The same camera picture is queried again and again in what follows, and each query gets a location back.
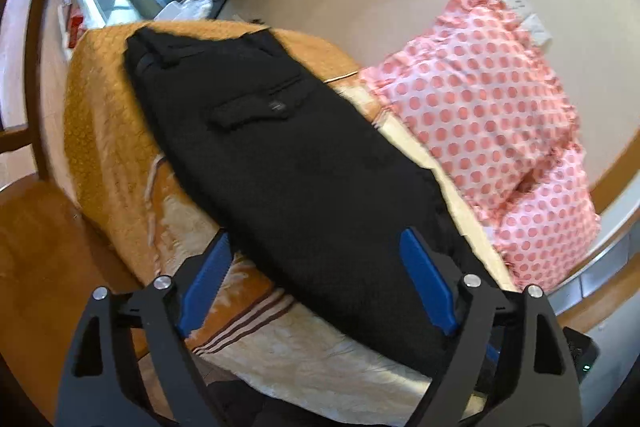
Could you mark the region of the cream and orange bedspread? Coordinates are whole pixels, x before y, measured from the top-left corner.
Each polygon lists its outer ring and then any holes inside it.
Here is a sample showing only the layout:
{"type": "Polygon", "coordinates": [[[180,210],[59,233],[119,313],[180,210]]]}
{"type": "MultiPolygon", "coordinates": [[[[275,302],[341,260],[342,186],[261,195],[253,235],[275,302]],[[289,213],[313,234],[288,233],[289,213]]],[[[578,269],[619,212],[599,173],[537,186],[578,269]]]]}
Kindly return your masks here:
{"type": "MultiPolygon", "coordinates": [[[[149,132],[124,69],[134,25],[88,31],[67,75],[64,150],[83,213],[142,283],[201,254],[217,223],[184,194],[149,132]]],[[[437,161],[363,86],[357,63],[318,37],[278,30],[296,60],[352,103],[419,166],[433,171],[454,222],[501,288],[513,282],[474,211],[437,161]]],[[[430,381],[360,345],[236,256],[204,325],[186,340],[195,360],[255,390],[346,424],[401,426],[430,381]]]]}

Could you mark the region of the black pants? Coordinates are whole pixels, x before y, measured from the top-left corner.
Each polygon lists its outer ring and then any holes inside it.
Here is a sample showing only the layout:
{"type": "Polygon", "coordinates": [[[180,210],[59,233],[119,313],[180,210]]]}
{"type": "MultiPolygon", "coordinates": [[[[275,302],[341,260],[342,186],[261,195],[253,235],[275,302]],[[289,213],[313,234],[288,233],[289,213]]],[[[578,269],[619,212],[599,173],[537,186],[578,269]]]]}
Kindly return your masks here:
{"type": "Polygon", "coordinates": [[[200,40],[136,30],[125,66],[183,188],[273,283],[341,333],[434,375],[445,335],[399,254],[415,228],[463,271],[486,268],[434,173],[388,142],[269,30],[200,40]]]}

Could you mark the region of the white wall socket panel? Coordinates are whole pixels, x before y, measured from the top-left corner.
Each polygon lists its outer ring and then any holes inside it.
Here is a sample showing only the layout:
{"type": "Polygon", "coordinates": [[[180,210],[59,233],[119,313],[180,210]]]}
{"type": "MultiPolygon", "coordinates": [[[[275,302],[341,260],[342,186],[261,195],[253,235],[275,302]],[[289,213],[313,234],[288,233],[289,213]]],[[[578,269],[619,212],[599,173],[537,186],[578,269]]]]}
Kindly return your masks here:
{"type": "Polygon", "coordinates": [[[544,23],[535,13],[527,0],[502,0],[506,7],[516,15],[518,26],[526,30],[532,43],[538,48],[544,49],[552,40],[552,35],[544,27],[544,23]]]}

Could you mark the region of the large pink polka-dot pillow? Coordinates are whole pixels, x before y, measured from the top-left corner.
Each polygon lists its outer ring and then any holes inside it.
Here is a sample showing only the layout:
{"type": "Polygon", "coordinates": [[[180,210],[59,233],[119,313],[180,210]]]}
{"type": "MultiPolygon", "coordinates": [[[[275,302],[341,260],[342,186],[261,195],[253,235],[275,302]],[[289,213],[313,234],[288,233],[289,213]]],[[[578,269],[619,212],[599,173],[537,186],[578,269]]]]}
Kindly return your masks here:
{"type": "Polygon", "coordinates": [[[484,225],[578,129],[555,71],[503,0],[449,0],[361,82],[439,161],[484,225]]]}

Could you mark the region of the small pink polka-dot pillow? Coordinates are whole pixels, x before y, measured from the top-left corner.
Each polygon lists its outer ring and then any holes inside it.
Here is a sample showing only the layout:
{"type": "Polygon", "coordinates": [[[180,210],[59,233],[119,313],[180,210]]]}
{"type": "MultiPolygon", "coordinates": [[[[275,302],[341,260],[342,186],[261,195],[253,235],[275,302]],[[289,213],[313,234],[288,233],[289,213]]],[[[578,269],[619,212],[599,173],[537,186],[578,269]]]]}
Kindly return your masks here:
{"type": "Polygon", "coordinates": [[[600,232],[584,168],[584,148],[567,145],[538,165],[508,200],[494,248],[513,284],[544,291],[563,282],[589,254],[600,232]]]}

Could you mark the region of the wooden door frame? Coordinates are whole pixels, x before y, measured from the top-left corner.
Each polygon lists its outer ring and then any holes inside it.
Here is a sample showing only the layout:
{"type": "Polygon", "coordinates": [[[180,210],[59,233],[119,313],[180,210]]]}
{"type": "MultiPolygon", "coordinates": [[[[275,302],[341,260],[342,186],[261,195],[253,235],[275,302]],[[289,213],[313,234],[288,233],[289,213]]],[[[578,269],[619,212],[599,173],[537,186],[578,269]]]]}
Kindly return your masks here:
{"type": "Polygon", "coordinates": [[[601,231],[588,258],[550,296],[561,325],[585,333],[639,290],[639,140],[591,189],[601,231]]]}

